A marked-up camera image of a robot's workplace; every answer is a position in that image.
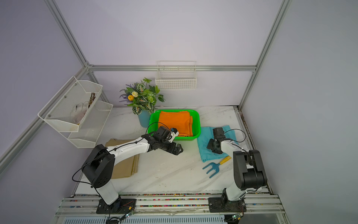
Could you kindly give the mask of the orange pants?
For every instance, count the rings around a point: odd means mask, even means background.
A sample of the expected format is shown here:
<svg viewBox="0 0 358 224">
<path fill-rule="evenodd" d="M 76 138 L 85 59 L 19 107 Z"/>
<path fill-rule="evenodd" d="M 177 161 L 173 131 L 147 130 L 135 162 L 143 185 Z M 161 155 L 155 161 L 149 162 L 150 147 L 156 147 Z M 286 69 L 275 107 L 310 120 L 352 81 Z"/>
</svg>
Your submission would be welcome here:
<svg viewBox="0 0 358 224">
<path fill-rule="evenodd" d="M 176 128 L 179 137 L 193 136 L 193 118 L 189 111 L 161 112 L 159 114 L 158 127 L 166 126 L 168 129 Z"/>
</svg>

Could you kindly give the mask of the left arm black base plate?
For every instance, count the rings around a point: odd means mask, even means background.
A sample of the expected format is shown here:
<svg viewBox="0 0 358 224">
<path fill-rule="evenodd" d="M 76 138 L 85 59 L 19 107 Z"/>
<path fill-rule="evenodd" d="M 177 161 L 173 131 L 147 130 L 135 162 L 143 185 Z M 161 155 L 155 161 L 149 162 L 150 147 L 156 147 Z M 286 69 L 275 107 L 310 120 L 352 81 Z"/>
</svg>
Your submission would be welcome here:
<svg viewBox="0 0 358 224">
<path fill-rule="evenodd" d="M 108 205 L 103 199 L 100 199 L 96 214 L 127 214 L 135 209 L 136 201 L 132 198 L 118 198 L 114 203 Z"/>
</svg>

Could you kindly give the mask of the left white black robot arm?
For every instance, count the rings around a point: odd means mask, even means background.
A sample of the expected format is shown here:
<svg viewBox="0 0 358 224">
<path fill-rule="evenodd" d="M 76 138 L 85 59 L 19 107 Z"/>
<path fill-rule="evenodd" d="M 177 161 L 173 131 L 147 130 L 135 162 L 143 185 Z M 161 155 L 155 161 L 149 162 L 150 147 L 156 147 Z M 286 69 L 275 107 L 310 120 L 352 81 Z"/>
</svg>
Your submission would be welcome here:
<svg viewBox="0 0 358 224">
<path fill-rule="evenodd" d="M 111 147 L 97 145 L 79 171 L 85 175 L 88 184 L 99 194 L 101 203 L 109 207 L 121 208 L 125 204 L 111 181 L 115 165 L 130 157 L 157 149 L 172 155 L 179 155 L 183 152 L 183 148 L 174 142 L 177 136 L 179 136 L 179 131 L 176 128 L 168 129 L 161 126 L 157 131 L 146 133 L 124 144 Z"/>
</svg>

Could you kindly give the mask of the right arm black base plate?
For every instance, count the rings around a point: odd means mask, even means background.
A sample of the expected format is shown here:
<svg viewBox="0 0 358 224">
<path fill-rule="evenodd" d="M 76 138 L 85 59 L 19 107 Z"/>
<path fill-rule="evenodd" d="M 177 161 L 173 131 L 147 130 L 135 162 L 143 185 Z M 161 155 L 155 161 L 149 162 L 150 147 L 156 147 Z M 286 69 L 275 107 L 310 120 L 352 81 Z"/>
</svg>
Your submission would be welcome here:
<svg viewBox="0 0 358 224">
<path fill-rule="evenodd" d="M 229 212 L 239 213 L 246 212 L 246 204 L 244 200 L 240 201 L 225 201 L 220 197 L 210 197 L 208 199 L 210 212 Z"/>
</svg>

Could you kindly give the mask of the teal pants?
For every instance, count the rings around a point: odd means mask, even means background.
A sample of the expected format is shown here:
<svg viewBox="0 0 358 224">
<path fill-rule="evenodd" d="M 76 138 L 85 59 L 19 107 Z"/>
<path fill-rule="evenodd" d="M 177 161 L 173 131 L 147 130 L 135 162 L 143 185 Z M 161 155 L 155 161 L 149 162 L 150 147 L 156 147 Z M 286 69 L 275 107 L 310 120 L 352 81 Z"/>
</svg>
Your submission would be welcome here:
<svg viewBox="0 0 358 224">
<path fill-rule="evenodd" d="M 214 150 L 219 150 L 221 148 L 221 142 L 214 138 L 213 130 L 215 127 L 201 127 L 201 134 L 197 138 L 199 153 L 202 162 L 211 161 L 211 160 L 218 160 L 223 159 L 229 156 L 226 153 L 218 154 L 213 152 L 211 149 L 208 148 L 210 140 L 214 141 Z"/>
</svg>

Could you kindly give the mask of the tan pants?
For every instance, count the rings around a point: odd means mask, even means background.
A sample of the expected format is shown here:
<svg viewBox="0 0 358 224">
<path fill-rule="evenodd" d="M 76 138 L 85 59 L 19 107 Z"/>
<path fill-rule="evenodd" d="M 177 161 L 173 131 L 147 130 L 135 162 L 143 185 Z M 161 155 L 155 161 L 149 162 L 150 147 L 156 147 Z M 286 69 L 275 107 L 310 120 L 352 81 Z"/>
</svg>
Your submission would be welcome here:
<svg viewBox="0 0 358 224">
<path fill-rule="evenodd" d="M 128 143 L 132 140 L 117 140 L 117 139 L 110 139 L 106 144 L 105 147 L 111 147 L 116 145 L 121 145 Z M 121 178 L 128 178 L 138 172 L 139 166 L 139 157 L 140 155 L 135 155 L 130 158 L 127 158 L 117 165 L 114 166 L 112 172 L 112 179 L 121 179 Z"/>
</svg>

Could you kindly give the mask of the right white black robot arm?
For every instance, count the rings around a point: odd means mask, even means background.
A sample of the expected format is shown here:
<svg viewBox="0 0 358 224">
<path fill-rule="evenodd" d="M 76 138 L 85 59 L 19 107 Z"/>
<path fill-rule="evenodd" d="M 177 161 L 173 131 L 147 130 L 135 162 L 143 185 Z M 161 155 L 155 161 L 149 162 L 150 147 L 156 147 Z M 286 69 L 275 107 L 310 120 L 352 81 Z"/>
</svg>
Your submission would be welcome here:
<svg viewBox="0 0 358 224">
<path fill-rule="evenodd" d="M 221 127 L 213 129 L 213 138 L 209 140 L 207 149 L 215 154 L 227 154 L 219 163 L 210 163 L 211 170 L 218 173 L 220 166 L 233 160 L 233 183 L 223 190 L 222 201 L 234 202 L 245 198 L 249 192 L 256 192 L 268 183 L 261 154 L 258 150 L 244 149 L 239 141 L 228 138 Z"/>
</svg>

